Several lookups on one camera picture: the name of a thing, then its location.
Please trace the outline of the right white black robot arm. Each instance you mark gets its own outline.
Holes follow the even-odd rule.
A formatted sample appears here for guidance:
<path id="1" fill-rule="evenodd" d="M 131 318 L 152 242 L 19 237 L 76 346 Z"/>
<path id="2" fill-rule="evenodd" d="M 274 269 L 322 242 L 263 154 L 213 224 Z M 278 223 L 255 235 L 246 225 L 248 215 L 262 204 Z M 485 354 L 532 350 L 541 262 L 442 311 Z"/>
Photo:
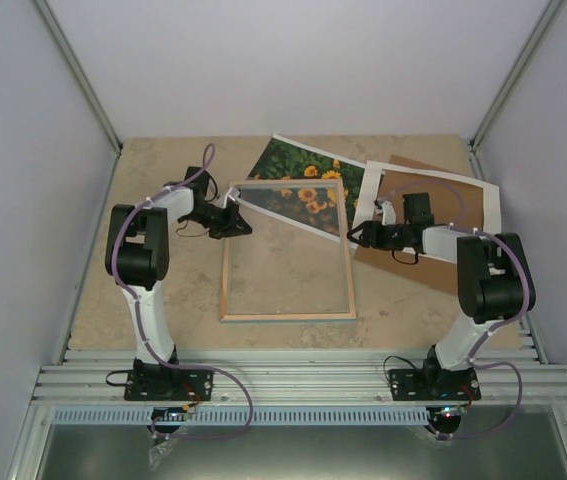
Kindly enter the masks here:
<path id="1" fill-rule="evenodd" d="M 348 239 L 388 252 L 407 267 L 430 257 L 453 264 L 460 305 L 450 331 L 430 347 L 421 366 L 388 370 L 394 399 L 478 398 L 478 350 L 497 330 L 525 315 L 536 300 L 519 236 L 436 223 L 426 193 L 404 195 L 401 220 L 392 219 L 390 201 L 375 205 L 380 219 L 361 222 L 348 232 Z"/>

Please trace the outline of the sunflower photo print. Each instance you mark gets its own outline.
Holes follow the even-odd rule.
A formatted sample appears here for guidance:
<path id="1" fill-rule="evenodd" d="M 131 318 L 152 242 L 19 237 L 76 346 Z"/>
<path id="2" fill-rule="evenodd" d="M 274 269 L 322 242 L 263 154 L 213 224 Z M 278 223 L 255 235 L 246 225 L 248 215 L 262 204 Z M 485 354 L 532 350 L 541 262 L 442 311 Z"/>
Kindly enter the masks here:
<path id="1" fill-rule="evenodd" d="M 280 136 L 273 136 L 248 174 L 250 180 L 339 180 L 343 196 L 325 186 L 282 187 L 249 190 L 245 201 L 293 221 L 339 234 L 338 207 L 346 212 L 351 228 L 361 192 L 364 165 Z"/>

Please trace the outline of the wooden picture frame with glass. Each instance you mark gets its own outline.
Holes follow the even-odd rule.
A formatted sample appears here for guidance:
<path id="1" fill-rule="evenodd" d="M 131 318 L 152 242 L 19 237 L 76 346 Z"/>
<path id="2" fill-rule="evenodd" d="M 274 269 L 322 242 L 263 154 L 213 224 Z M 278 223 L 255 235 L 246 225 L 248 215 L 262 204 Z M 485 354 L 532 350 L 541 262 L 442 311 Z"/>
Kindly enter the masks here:
<path id="1" fill-rule="evenodd" d="M 235 181 L 229 196 L 253 231 L 225 242 L 222 322 L 355 319 L 341 180 Z"/>

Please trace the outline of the white paper mat border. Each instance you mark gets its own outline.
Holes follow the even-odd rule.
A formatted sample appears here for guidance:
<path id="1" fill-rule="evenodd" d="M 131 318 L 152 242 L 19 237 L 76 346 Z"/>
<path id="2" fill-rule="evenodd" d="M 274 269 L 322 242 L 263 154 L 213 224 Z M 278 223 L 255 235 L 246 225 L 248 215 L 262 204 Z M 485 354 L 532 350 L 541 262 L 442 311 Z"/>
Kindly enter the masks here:
<path id="1" fill-rule="evenodd" d="M 372 219 L 374 201 L 385 198 L 392 203 L 390 218 L 401 220 L 400 196 L 420 192 L 430 194 L 432 210 L 439 223 L 454 222 L 489 233 L 501 231 L 500 192 L 496 185 L 397 155 L 388 163 L 367 163 L 354 223 Z"/>

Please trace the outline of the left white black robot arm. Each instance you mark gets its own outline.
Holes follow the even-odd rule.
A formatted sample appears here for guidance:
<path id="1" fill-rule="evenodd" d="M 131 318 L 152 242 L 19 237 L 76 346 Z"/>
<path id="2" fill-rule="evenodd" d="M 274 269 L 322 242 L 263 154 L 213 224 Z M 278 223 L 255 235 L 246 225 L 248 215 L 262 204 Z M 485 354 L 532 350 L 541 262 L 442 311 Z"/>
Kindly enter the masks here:
<path id="1" fill-rule="evenodd" d="M 197 223 L 215 240 L 252 233 L 240 214 L 238 190 L 231 187 L 219 199 L 208 201 L 210 182 L 207 171 L 191 167 L 183 181 L 164 185 L 137 205 L 117 204 L 110 213 L 105 269 L 128 303 L 136 336 L 135 362 L 157 365 L 148 374 L 147 386 L 160 399 L 173 398 L 182 386 L 163 300 L 170 228 Z"/>

